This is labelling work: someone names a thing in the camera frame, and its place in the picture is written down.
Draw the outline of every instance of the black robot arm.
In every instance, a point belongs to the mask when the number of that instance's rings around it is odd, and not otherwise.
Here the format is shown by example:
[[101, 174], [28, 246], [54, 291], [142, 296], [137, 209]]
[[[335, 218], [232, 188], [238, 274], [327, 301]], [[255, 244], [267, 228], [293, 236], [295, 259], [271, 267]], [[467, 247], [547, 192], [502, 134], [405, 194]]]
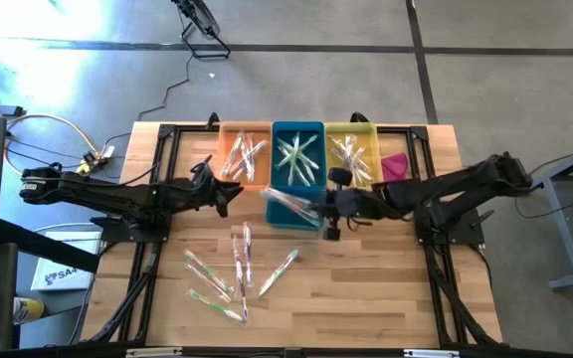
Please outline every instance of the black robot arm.
[[[92, 221], [112, 231], [122, 228], [135, 242], [161, 241], [175, 213], [216, 206], [227, 217], [227, 205], [243, 191], [240, 183], [214, 177], [207, 158], [192, 168], [188, 178], [169, 182], [127, 186], [62, 172], [60, 164], [24, 170], [20, 196], [29, 204], [67, 202], [109, 214]], [[103, 231], [104, 237], [110, 237]]]
[[[330, 240], [339, 239], [337, 223], [340, 218], [403, 220], [412, 212], [415, 212], [416, 220], [428, 220], [426, 225], [431, 230], [442, 231], [455, 224], [464, 213], [495, 196], [528, 194], [532, 183], [520, 160], [507, 152], [492, 155], [472, 167], [424, 181], [407, 179], [373, 184], [372, 191], [342, 189], [351, 179], [351, 173], [345, 169], [332, 168], [328, 178], [336, 183], [337, 188], [327, 190], [314, 209], [328, 219], [325, 237]], [[451, 201], [439, 200], [457, 193], [461, 195]]]

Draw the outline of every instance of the desk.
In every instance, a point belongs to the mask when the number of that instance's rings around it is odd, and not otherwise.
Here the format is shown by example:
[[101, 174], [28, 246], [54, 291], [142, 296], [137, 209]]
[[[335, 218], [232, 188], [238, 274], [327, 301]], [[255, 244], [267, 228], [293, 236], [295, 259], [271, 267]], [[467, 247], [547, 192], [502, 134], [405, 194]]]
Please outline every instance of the desk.
[[[134, 124], [122, 180], [151, 167], [158, 122]], [[450, 125], [429, 125], [437, 175], [461, 168]], [[176, 176], [209, 154], [216, 155], [217, 133], [185, 133], [180, 140]], [[380, 134], [382, 157], [406, 151], [403, 136]], [[416, 146], [421, 157], [421, 147]], [[214, 171], [221, 158], [212, 163]], [[424, 163], [420, 161], [423, 178]], [[147, 183], [143, 178], [138, 183]], [[147, 345], [400, 348], [437, 347], [438, 338], [424, 251], [415, 244], [412, 225], [380, 221], [356, 233], [344, 226], [340, 242], [327, 242], [302, 231], [278, 230], [265, 223], [265, 200], [243, 192], [221, 219], [204, 208], [174, 216], [163, 246], [153, 299]], [[208, 292], [183, 269], [182, 252], [189, 249], [234, 283], [231, 235], [242, 224], [253, 227], [256, 285], [294, 248], [297, 261], [262, 299], [248, 300], [250, 321], [239, 325], [189, 298], [192, 285]], [[82, 338], [97, 333], [123, 300], [134, 244], [118, 244], [99, 264]], [[456, 278], [463, 302], [487, 333], [500, 341], [500, 331], [483, 262], [467, 247], [453, 247]], [[239, 305], [234, 309], [242, 312]], [[452, 311], [444, 304], [449, 331], [455, 336]], [[139, 302], [131, 330], [138, 325]]]

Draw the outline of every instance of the gray floor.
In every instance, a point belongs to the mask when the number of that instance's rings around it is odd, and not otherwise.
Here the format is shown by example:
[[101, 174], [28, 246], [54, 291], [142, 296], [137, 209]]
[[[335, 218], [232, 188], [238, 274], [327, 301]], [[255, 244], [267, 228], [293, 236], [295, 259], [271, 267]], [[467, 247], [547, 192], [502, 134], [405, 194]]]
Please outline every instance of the gray floor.
[[[403, 0], [206, 2], [232, 44], [413, 44]], [[165, 0], [6, 3], [0, 36], [179, 42], [181, 26]], [[573, 0], [415, 3], [425, 46], [573, 48]], [[35, 45], [0, 39], [0, 102], [69, 118], [98, 146], [128, 131], [140, 111], [159, 105], [165, 89], [184, 79], [189, 56]], [[573, 57], [441, 55], [428, 56], [427, 66], [439, 122], [456, 127], [465, 164], [509, 150], [533, 168], [573, 151]], [[344, 121], [359, 110], [376, 122], [426, 123], [418, 78], [413, 54], [234, 53], [227, 62], [193, 61], [191, 82], [171, 92], [166, 109], [143, 120], [202, 120], [217, 111], [225, 120]], [[48, 120], [33, 119], [13, 131], [69, 153], [86, 150], [70, 129]], [[36, 165], [23, 158], [14, 163]], [[27, 206], [17, 196], [19, 187], [6, 169], [0, 216], [27, 228], [85, 221], [92, 214], [70, 205]], [[521, 207], [539, 213], [546, 210], [543, 203], [533, 195]], [[496, 211], [483, 228], [504, 340], [573, 352], [573, 288], [553, 293], [547, 287], [570, 273], [553, 221], [521, 219], [507, 199], [483, 207]], [[22, 345], [64, 343], [75, 318], [69, 312], [23, 327]]]

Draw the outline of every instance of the pink object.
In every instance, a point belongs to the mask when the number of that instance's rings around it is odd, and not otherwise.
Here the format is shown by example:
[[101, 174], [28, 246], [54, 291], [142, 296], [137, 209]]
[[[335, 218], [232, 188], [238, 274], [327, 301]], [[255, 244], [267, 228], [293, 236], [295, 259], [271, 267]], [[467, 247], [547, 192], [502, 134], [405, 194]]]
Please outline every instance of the pink object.
[[398, 153], [382, 158], [382, 173], [384, 181], [395, 182], [406, 179], [408, 171], [408, 158], [406, 153]]

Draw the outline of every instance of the blue bin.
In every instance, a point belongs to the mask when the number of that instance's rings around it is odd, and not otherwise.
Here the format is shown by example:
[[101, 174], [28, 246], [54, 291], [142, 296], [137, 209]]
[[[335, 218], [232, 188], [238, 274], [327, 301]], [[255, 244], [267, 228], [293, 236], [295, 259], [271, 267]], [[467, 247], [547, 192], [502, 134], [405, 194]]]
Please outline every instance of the blue bin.
[[[320, 187], [311, 189], [311, 187], [306, 186], [283, 186], [275, 187], [275, 189], [302, 199], [308, 199], [311, 202], [316, 202], [324, 194], [323, 188]], [[267, 203], [267, 223], [280, 229], [317, 231], [321, 228], [323, 220], [320, 220], [318, 226], [314, 226], [281, 203], [270, 201]]]
[[304, 143], [313, 135], [317, 135], [317, 139], [304, 150], [310, 160], [319, 165], [318, 170], [313, 169], [313, 176], [315, 177], [315, 184], [307, 187], [301, 183], [296, 174], [293, 174], [293, 185], [291, 187], [301, 188], [324, 188], [326, 186], [326, 152], [325, 152], [325, 138], [324, 138], [324, 124], [316, 121], [277, 121], [273, 126], [272, 138], [272, 168], [271, 168], [271, 186], [288, 187], [288, 164], [282, 168], [276, 169], [276, 164], [283, 160], [283, 154], [278, 150], [277, 138], [292, 144], [293, 137], [299, 132], [299, 142]]

